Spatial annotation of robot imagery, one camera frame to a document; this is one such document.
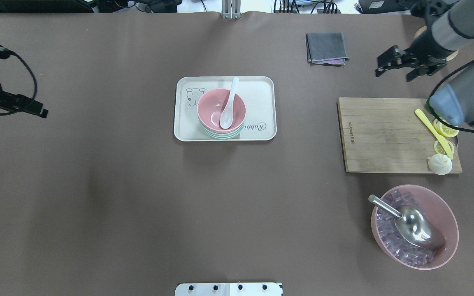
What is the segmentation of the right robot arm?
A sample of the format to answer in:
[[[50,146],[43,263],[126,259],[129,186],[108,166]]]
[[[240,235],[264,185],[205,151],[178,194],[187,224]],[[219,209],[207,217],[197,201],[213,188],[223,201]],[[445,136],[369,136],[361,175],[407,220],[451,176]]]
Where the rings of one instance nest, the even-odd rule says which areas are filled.
[[[410,47],[392,46],[377,58],[375,76],[391,69],[409,67],[406,80],[432,76],[446,66],[447,58],[474,40],[474,0],[447,4],[442,0],[420,0],[412,16],[425,20],[426,30]],[[474,59],[446,75],[429,94],[425,108],[443,125],[474,133]]]

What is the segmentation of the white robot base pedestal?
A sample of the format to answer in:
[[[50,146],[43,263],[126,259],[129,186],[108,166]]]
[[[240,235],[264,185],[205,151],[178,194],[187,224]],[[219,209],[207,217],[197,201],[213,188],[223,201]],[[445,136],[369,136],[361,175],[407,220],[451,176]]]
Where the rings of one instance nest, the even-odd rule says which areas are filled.
[[[282,283],[277,282],[218,282],[181,283],[175,296],[282,296]]]

